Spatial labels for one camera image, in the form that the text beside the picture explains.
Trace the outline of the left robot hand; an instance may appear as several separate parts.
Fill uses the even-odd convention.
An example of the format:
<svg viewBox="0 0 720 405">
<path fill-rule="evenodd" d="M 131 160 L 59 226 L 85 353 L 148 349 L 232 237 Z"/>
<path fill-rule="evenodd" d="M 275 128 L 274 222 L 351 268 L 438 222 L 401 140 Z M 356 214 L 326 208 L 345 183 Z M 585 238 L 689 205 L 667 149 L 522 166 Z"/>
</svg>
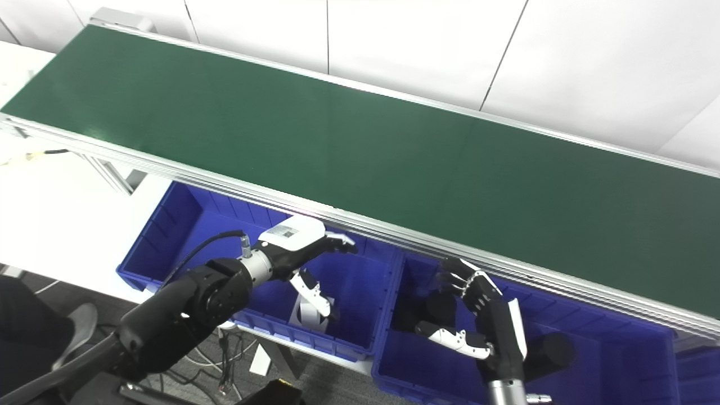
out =
<svg viewBox="0 0 720 405">
<path fill-rule="evenodd" d="M 319 315 L 328 320 L 335 318 L 332 303 L 304 265 L 326 252 L 356 254 L 357 244 L 347 234 L 327 231 L 319 219 L 295 215 L 262 232 L 253 251 L 261 253 L 267 264 L 258 282 L 288 282 Z"/>
</svg>

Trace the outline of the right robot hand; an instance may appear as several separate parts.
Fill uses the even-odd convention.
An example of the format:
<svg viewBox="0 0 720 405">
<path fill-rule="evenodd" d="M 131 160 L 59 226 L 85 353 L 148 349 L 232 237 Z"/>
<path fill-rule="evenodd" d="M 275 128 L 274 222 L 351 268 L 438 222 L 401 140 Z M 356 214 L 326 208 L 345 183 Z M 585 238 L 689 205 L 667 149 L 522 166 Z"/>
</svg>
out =
<svg viewBox="0 0 720 405">
<path fill-rule="evenodd" d="M 479 332 L 470 333 L 419 321 L 416 334 L 445 348 L 475 359 L 486 385 L 496 380 L 525 380 L 528 347 L 519 302 L 507 300 L 481 267 L 465 259 L 448 257 L 440 262 L 440 291 L 460 298 L 475 316 Z"/>
</svg>

